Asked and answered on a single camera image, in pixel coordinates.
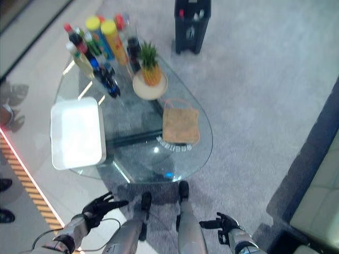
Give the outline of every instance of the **yellow cap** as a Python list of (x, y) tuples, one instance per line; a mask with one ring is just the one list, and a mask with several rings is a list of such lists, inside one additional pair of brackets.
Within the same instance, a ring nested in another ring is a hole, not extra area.
[(88, 30), (93, 31), (100, 28), (100, 19), (97, 16), (91, 16), (86, 20), (86, 27)]
[(115, 34), (117, 33), (117, 26), (113, 20), (106, 20), (101, 24), (101, 32), (103, 34)]

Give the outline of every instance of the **red cap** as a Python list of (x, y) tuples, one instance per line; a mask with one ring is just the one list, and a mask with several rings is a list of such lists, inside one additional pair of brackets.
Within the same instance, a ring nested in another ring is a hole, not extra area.
[(98, 15), (97, 17), (99, 18), (99, 20), (100, 20), (100, 23), (102, 23), (102, 22), (104, 22), (104, 21), (105, 21), (105, 18), (104, 18), (103, 16), (100, 16), (100, 15)]
[(120, 13), (114, 17), (114, 20), (118, 30), (122, 30), (125, 27), (125, 22)]
[(179, 17), (184, 17), (184, 9), (179, 10)]
[(64, 29), (66, 30), (66, 32), (73, 31), (73, 29), (72, 29), (72, 27), (70, 26), (69, 23), (64, 24)]

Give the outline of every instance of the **round plate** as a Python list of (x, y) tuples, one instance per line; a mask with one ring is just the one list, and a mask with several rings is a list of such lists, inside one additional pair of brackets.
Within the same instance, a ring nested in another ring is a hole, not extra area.
[(145, 83), (141, 70), (138, 71), (133, 78), (134, 92), (141, 99), (146, 99), (149, 101), (161, 97), (166, 92), (167, 84), (168, 84), (167, 77), (163, 73), (161, 73), (161, 80), (159, 84), (156, 86), (148, 86)]

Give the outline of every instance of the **person's foot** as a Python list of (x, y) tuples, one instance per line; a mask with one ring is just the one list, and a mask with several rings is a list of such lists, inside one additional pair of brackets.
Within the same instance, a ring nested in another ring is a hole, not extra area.
[(182, 202), (183, 198), (189, 198), (190, 189), (189, 183), (186, 181), (181, 181), (179, 183), (179, 196), (180, 196), (180, 203)]
[(11, 179), (1, 178), (0, 179), (0, 192), (4, 192), (12, 185)]
[(0, 209), (0, 223), (11, 223), (15, 220), (14, 214), (6, 209)]

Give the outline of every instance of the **pineapple leaves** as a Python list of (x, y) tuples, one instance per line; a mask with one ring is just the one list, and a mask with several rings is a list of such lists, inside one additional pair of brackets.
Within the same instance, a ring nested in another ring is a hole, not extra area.
[(151, 43), (144, 42), (141, 45), (140, 59), (142, 60), (142, 66), (146, 69), (153, 69), (157, 65), (157, 51), (155, 46)]

